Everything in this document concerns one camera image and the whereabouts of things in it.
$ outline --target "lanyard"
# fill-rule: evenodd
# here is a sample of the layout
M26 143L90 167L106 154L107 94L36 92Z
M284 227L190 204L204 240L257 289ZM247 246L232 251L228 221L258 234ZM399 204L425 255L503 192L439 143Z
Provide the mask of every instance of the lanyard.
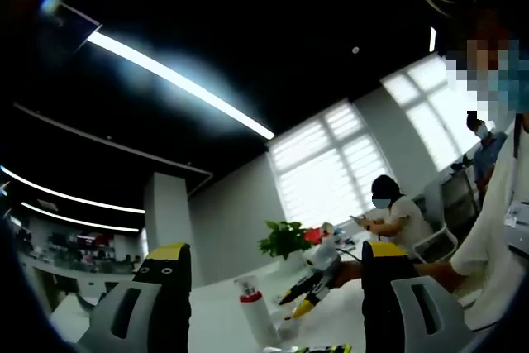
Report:
M518 181L518 152L520 149L520 134L522 133L522 118L521 113L516 114L514 119L514 146L512 151L512 178L511 178L511 192L509 193L509 206L512 204L514 198L514 190Z

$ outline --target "white bottle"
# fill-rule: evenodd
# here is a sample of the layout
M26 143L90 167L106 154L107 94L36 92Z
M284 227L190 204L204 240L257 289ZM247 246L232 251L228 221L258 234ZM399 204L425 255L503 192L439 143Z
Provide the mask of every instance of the white bottle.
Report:
M239 300L242 311L245 313L246 321L255 341L261 347L278 346L278 333L272 323L265 299L256 288L256 280L255 276L246 276L235 280L241 289Z

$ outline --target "green plant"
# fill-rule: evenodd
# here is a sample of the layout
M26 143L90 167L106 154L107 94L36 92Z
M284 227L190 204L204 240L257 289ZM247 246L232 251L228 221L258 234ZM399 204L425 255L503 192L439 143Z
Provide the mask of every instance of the green plant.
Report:
M291 252L311 248L312 243L305 240L307 229L301 228L300 222L266 221L266 226L272 232L268 238L259 240L259 248L263 254L269 253L272 257L281 255L287 259Z

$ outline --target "white shirt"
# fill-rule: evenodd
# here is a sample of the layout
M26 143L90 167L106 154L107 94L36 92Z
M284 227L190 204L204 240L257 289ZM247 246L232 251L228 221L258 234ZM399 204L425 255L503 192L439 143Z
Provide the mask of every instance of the white shirt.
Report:
M384 223L395 223L400 219L403 229L390 240L402 248L409 257L414 257L412 246L431 236L433 230L424 220L421 209L406 196L399 198L386 212Z
M452 268L462 275L486 269L484 291L465 312L465 322L472 330L486 327L501 318L525 275L525 269L507 247L503 226L511 188L512 148L513 132L499 152L483 209L450 261ZM529 134L523 128L517 172L514 200L529 200Z

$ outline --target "table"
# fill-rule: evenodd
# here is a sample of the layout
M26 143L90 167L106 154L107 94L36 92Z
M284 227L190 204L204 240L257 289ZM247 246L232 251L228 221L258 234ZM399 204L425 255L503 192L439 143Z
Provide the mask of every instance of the table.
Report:
M361 257L361 243L371 234L355 235L358 241L352 253ZM255 274L260 283L268 308L274 315L280 314L274 303L277 295L283 295L295 284L306 270L296 274L278 273L279 264L274 263L248 274ZM262 348L255 343L239 303L234 279L200 287L191 291L188 346L190 353L259 353ZM350 343L353 351L365 351L364 318L361 304L364 292L360 281L354 280L341 289L333 289L309 314L300 319L298 335L284 346L326 346ZM76 308L77 299L69 295L51 315L51 322L59 334L70 342L76 342L88 329L88 317Z

